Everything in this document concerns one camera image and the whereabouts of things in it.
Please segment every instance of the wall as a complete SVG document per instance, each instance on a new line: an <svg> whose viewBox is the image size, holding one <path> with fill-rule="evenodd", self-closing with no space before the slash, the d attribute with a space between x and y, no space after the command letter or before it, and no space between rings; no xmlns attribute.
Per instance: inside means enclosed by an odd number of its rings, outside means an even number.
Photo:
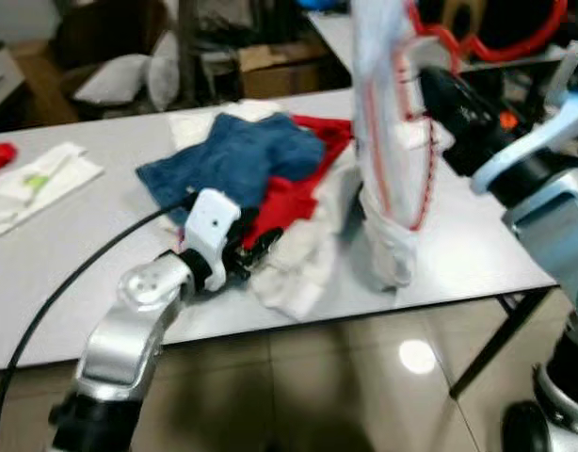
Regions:
<svg viewBox="0 0 578 452"><path fill-rule="evenodd" d="M0 40L52 38L58 20L52 0L0 0Z"/></svg>

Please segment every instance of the cardboard box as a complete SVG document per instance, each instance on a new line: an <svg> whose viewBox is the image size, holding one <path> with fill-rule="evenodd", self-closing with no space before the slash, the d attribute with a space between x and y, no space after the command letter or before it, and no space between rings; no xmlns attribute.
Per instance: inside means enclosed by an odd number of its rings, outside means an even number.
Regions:
<svg viewBox="0 0 578 452"><path fill-rule="evenodd" d="M322 75L333 64L322 42L303 40L280 45L257 45L239 51L245 97L268 99L324 89Z"/></svg>

